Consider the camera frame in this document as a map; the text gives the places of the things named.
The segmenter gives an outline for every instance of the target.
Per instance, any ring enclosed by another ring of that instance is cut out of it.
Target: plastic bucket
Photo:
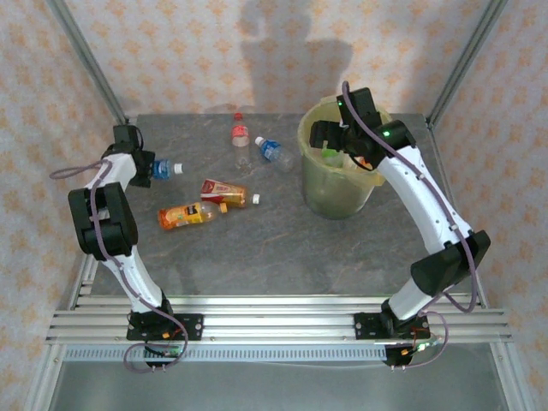
[[[384,110],[379,111],[382,122],[389,122],[390,115]],[[301,149],[304,198],[307,205],[322,217],[347,218],[361,210],[373,188],[383,185],[384,178],[376,170],[347,170],[325,164],[321,150],[311,148],[309,143],[310,129],[319,120],[341,120],[335,96],[322,98],[299,123],[297,139]]]

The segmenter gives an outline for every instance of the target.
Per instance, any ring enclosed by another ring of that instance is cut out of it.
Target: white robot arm
[[[382,174],[411,214],[429,253],[411,265],[411,278],[382,306],[382,328],[397,337],[408,331],[417,314],[470,273],[475,284],[475,266],[491,242],[485,231],[474,233],[445,198],[405,124],[382,124],[368,88],[349,92],[344,82],[337,102],[341,122],[315,122],[310,145],[323,148],[327,142],[327,148],[347,153],[360,167],[355,158],[364,158]],[[471,307],[475,298],[473,286]]]
[[[110,161],[112,166],[106,177],[100,181],[98,188],[102,188],[108,184],[119,183],[122,191],[125,192],[129,181],[135,177],[137,172],[133,156],[127,153],[111,154],[104,157],[104,160]],[[107,168],[108,164],[104,163],[93,180],[86,185],[86,189],[91,190],[93,184],[99,179],[99,176],[101,176]],[[149,276],[143,261],[140,259],[137,246],[133,245],[131,247],[131,253],[129,255],[121,253],[118,255],[113,255],[113,257],[116,257],[116,259],[123,265],[124,273],[131,288],[136,291],[142,299],[148,301],[154,307],[161,307],[162,290]],[[144,306],[132,293],[129,292],[121,278],[120,270],[118,270],[114,262],[111,260],[102,260],[101,262],[112,271],[112,274],[114,274],[122,285],[123,290],[131,301],[132,312],[149,312],[150,309]]]

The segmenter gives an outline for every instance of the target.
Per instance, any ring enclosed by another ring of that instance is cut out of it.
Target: orange juice bottle
[[[158,221],[163,229],[174,229],[189,224],[207,223],[219,214],[224,214],[227,206],[209,201],[196,202],[158,211]]]

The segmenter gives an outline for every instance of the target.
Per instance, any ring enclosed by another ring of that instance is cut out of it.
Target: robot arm
[[[310,145],[323,148],[327,142],[327,148],[343,151],[351,158],[363,157],[377,169],[402,199],[429,253],[428,257],[411,265],[411,279],[382,306],[382,328],[390,336],[396,336],[408,330],[426,305],[469,275],[467,253],[458,233],[465,237],[475,266],[483,259],[491,242],[485,231],[474,233],[453,209],[432,179],[405,124],[397,120],[382,124],[368,88],[338,96],[337,102],[341,123],[315,122]],[[351,104],[354,114],[347,103]],[[357,123],[356,114],[371,129],[375,139]]]
[[[183,327],[140,259],[137,224],[124,193],[128,184],[151,185],[155,154],[142,149],[137,132],[135,126],[114,127],[115,143],[102,156],[98,174],[85,188],[71,191],[68,202],[81,250],[112,271],[131,301],[128,339],[181,339],[187,332],[175,337],[176,327]],[[107,259],[99,247],[92,218],[93,188],[99,233],[107,254],[114,259]]]
[[[105,188],[106,186],[109,186],[111,184],[119,185],[119,187],[122,189],[116,190],[117,194],[116,196],[123,194],[125,192],[126,187],[128,186],[131,179],[133,179],[137,173],[137,168],[135,166],[135,161],[133,159],[133,156],[128,153],[119,153],[119,154],[111,154],[107,155],[106,157],[103,157],[103,160],[110,161],[112,166],[110,168],[109,173],[107,176],[101,180],[101,182],[98,185],[98,190],[101,188]],[[91,180],[87,185],[85,190],[91,190],[93,187],[93,184],[99,179],[99,176],[101,176],[104,171],[109,167],[109,165],[106,163],[103,163],[101,166],[101,169],[97,173],[97,175]],[[117,201],[119,204],[122,202],[125,202],[125,196],[119,199],[120,201]],[[126,222],[131,222],[131,225],[134,225],[133,216],[131,215],[131,211],[129,208],[127,209],[129,213],[125,213],[125,216],[120,216],[121,218],[125,219]],[[108,218],[102,219],[102,223],[104,224],[104,227],[107,227]],[[137,230],[135,227],[135,238],[129,240],[124,240],[124,233],[122,231],[121,233],[121,239],[120,241],[125,241],[131,243],[131,248],[129,249],[129,255],[125,253],[118,253],[118,254],[111,254],[120,263],[122,263],[124,267],[124,273],[126,275],[126,278],[128,280],[129,285],[131,288],[137,292],[138,295],[141,296],[142,299],[149,302],[154,307],[161,307],[162,306],[162,290],[153,282],[153,280],[150,278],[148,271],[145,268],[145,265],[143,264],[142,260],[140,259],[139,252],[137,251]],[[129,292],[128,288],[126,287],[125,283],[123,282],[121,278],[121,273],[114,264],[113,261],[105,260],[104,258],[100,259],[100,261],[103,263],[104,266],[106,266],[109,270],[112,271],[114,276],[118,279],[118,282],[122,285],[123,290],[125,291],[126,295],[129,297],[131,301],[131,309],[134,313],[147,313],[150,311],[149,308],[145,307],[135,296]]]

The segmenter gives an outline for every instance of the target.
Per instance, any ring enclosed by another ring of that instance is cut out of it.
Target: floral wallpaper
[[[68,0],[127,115],[434,105],[488,0]]]
[[[491,235],[480,267],[548,409],[548,8],[509,2],[436,130],[457,206]]]
[[[67,202],[114,120],[43,0],[0,2],[0,409],[21,410],[80,253]]]

